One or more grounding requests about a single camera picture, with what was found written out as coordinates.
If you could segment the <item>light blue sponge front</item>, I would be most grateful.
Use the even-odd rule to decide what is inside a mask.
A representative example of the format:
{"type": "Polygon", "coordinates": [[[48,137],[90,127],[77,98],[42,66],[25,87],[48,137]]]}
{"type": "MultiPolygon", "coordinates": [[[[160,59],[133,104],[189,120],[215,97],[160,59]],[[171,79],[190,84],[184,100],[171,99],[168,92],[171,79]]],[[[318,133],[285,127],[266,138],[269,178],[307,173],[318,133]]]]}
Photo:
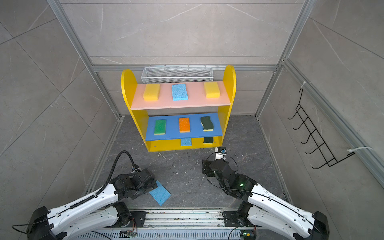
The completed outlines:
{"type": "Polygon", "coordinates": [[[170,198],[171,194],[159,181],[156,181],[156,184],[157,187],[150,191],[150,195],[162,206],[170,198]]]}

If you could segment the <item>dark green curved sponge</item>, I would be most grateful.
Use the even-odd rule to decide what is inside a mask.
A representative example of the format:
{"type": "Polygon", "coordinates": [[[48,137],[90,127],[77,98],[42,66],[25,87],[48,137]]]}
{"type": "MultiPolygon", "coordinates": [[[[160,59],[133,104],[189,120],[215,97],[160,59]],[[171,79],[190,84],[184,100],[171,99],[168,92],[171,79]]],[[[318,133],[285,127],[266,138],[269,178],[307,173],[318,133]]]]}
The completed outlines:
{"type": "Polygon", "coordinates": [[[211,145],[211,144],[213,144],[213,142],[214,142],[213,137],[204,137],[204,141],[203,141],[204,145],[211,145]]]}
{"type": "Polygon", "coordinates": [[[211,121],[210,116],[204,116],[200,118],[204,132],[211,132],[214,130],[214,124],[211,121]]]}

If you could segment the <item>light blue sponge row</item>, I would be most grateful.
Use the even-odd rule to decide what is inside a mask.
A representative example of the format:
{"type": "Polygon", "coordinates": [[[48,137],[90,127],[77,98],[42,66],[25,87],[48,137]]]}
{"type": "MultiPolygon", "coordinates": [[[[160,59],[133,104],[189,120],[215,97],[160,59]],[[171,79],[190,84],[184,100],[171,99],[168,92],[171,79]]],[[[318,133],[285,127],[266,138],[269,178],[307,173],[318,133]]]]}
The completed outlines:
{"type": "Polygon", "coordinates": [[[192,145],[192,139],[191,138],[181,139],[181,147],[189,147],[191,145],[192,145]]]}

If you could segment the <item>orange sponge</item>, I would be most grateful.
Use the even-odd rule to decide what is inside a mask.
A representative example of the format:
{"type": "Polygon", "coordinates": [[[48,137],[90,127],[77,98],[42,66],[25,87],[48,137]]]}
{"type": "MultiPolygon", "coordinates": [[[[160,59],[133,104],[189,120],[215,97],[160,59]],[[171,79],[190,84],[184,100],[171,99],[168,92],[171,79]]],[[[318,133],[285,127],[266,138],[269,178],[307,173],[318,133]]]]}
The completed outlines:
{"type": "Polygon", "coordinates": [[[190,119],[189,118],[179,118],[179,132],[180,133],[190,133],[190,119]]]}

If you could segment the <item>green yellow sponge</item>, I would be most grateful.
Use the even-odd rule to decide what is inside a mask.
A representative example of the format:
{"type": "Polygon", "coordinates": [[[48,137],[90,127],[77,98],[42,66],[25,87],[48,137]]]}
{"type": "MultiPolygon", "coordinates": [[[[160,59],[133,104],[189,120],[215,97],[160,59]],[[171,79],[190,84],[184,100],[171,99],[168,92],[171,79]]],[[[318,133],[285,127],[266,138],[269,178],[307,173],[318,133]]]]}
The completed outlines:
{"type": "Polygon", "coordinates": [[[154,135],[165,135],[166,134],[167,120],[156,120],[154,135]]]}

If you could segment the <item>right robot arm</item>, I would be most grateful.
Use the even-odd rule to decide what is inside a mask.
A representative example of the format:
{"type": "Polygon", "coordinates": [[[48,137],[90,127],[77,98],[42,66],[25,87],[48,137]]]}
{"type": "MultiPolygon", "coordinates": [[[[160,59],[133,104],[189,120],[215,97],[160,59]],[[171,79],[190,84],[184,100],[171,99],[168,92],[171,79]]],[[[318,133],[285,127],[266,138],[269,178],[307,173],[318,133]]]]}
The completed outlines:
{"type": "Polygon", "coordinates": [[[236,213],[240,225],[264,227],[290,240],[329,239],[326,215],[289,204],[255,180],[233,171],[223,158],[203,160],[202,173],[208,179],[216,178],[217,188],[226,195],[242,201],[236,213]]]}

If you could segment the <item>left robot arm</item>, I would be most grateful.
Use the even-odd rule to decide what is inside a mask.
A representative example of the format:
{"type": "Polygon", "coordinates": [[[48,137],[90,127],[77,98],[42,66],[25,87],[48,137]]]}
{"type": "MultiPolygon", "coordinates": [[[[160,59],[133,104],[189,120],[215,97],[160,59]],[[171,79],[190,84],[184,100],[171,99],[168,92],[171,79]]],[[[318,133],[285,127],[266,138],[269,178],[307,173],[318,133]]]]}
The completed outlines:
{"type": "Polygon", "coordinates": [[[29,240],[68,240],[103,227],[125,227],[134,220],[124,199],[136,199],[157,188],[155,175],[132,163],[132,171],[113,177],[122,154],[115,158],[101,188],[71,203],[48,210],[36,209],[23,234],[29,240]]]}

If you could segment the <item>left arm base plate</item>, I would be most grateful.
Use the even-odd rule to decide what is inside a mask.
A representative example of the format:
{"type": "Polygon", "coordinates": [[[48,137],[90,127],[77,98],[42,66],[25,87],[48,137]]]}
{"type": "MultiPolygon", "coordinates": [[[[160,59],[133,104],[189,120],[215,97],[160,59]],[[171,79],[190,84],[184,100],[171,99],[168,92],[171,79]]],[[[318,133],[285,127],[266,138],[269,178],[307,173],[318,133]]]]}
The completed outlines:
{"type": "Polygon", "coordinates": [[[145,211],[130,212],[126,217],[123,218],[122,227],[132,229],[135,224],[136,228],[143,228],[146,215],[147,212],[145,211]]]}

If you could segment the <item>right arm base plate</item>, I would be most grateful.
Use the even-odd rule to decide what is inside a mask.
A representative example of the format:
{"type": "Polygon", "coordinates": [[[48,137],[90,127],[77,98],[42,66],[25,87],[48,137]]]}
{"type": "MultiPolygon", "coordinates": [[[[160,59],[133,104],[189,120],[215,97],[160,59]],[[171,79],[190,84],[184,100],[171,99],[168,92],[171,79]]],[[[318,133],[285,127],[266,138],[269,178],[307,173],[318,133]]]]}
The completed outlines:
{"type": "Polygon", "coordinates": [[[226,227],[249,227],[250,223],[242,218],[237,211],[223,211],[222,216],[226,227]]]}

